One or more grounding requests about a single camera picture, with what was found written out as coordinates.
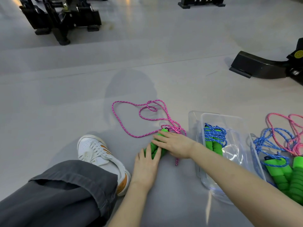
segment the left hand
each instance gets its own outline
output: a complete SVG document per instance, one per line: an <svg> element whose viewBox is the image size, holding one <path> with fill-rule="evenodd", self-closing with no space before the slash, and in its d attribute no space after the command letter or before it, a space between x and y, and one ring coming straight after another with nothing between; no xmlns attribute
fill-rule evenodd
<svg viewBox="0 0 303 227"><path fill-rule="evenodd" d="M144 149L141 149L140 153L138 153L135 158L131 185L142 187L143 190L148 192L156 180L160 157L160 147L158 147L154 159L152 159L150 144L146 148L146 157L144 157Z"/></svg>

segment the pant leg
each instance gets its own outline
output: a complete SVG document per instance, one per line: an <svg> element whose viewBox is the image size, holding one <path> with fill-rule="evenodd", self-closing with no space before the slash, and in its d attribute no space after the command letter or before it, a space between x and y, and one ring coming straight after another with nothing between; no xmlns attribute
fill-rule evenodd
<svg viewBox="0 0 303 227"><path fill-rule="evenodd" d="M117 201L117 179L84 161L61 162L0 202L0 226L104 226Z"/></svg>

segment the forearm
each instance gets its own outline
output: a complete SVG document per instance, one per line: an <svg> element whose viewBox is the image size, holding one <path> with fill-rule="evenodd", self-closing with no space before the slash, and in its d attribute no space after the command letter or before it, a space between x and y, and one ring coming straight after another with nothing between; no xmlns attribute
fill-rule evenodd
<svg viewBox="0 0 303 227"><path fill-rule="evenodd" d="M147 193L139 185L131 183L108 227L139 227Z"/></svg>
<svg viewBox="0 0 303 227"><path fill-rule="evenodd" d="M255 226L298 227L303 223L301 205L236 163L201 144L195 145L191 158Z"/></svg>

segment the clear plastic container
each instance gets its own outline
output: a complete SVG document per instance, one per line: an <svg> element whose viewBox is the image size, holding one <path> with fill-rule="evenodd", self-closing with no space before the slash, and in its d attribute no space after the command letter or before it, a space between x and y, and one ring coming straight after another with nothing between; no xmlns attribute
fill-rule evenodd
<svg viewBox="0 0 303 227"><path fill-rule="evenodd" d="M193 125L194 117L197 117L199 114L201 115L201 120L199 122L200 129L198 129L196 125ZM265 180L255 146L242 118L192 111L189 113L189 122L189 129L192 129L192 138L196 136L197 141L203 145L205 145L205 123L226 129L227 146L222 149L223 157L228 158ZM215 198L222 202L233 204L217 183L215 183L215 181L198 166L196 166L196 173L197 176L201 178L203 185L210 189L211 194Z"/></svg>

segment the black metal frame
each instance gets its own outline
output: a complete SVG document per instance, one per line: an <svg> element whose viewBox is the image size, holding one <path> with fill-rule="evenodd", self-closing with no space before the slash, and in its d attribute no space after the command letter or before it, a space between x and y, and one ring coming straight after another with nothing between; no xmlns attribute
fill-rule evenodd
<svg viewBox="0 0 303 227"><path fill-rule="evenodd" d="M247 78L290 77L303 85L303 38L298 40L296 50L289 54L287 59L287 61L271 61L240 51L229 70Z"/></svg>
<svg viewBox="0 0 303 227"><path fill-rule="evenodd" d="M67 33L75 27L87 27L89 32L99 31L101 19L99 11L93 10L87 0L66 0L53 2L43 0L46 13L32 3L32 0L20 0L19 8L36 29L36 35L50 34L51 31L60 45L70 44Z"/></svg>
<svg viewBox="0 0 303 227"><path fill-rule="evenodd" d="M216 5L218 7L224 7L224 0L181 0L178 5L183 9L190 9L193 5Z"/></svg>

